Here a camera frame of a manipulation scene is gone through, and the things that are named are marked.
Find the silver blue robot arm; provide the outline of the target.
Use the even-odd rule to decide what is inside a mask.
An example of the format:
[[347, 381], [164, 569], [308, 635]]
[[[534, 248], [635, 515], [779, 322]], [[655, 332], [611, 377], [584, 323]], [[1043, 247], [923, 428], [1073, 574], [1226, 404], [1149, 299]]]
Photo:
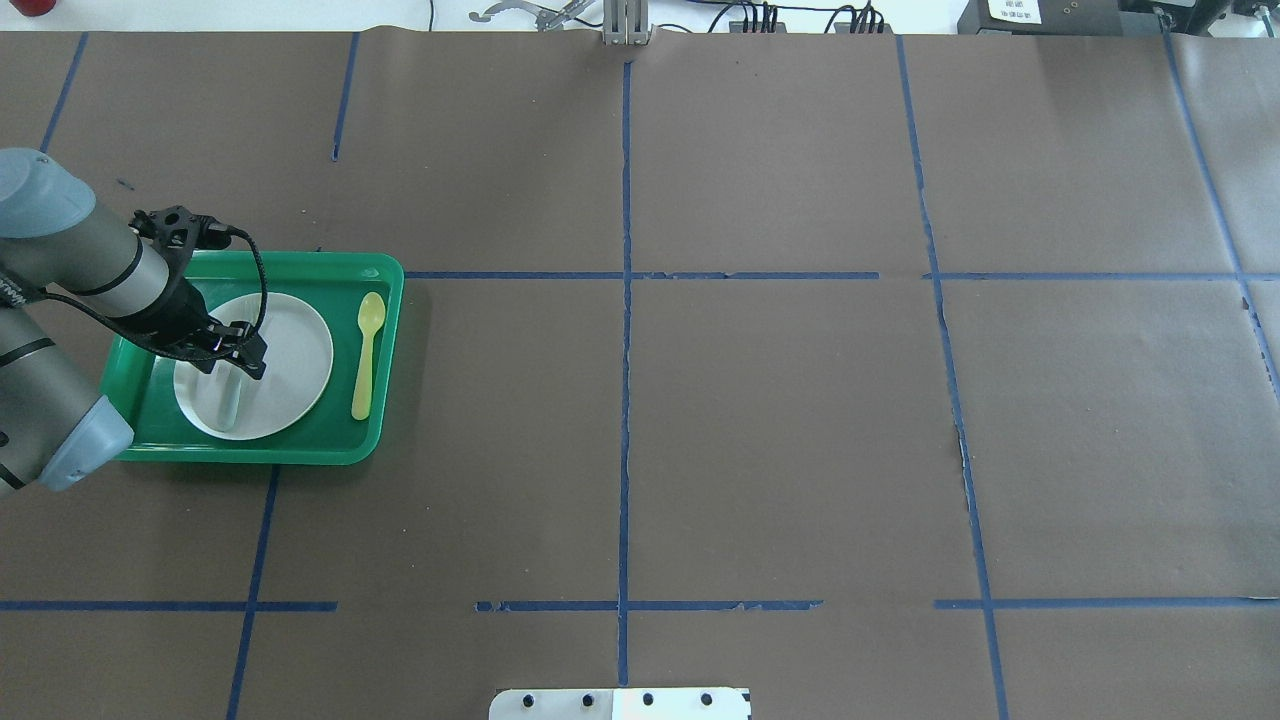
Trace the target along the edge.
[[[38, 306], [70, 307], [155, 357], [202, 373], [266, 370], [268, 275], [252, 236], [175, 205], [124, 218], [46, 152], [1, 152], [3, 496], [68, 489], [127, 450], [134, 432], [58, 343]], [[259, 305], [218, 319], [187, 272], [234, 241], [250, 250]]]

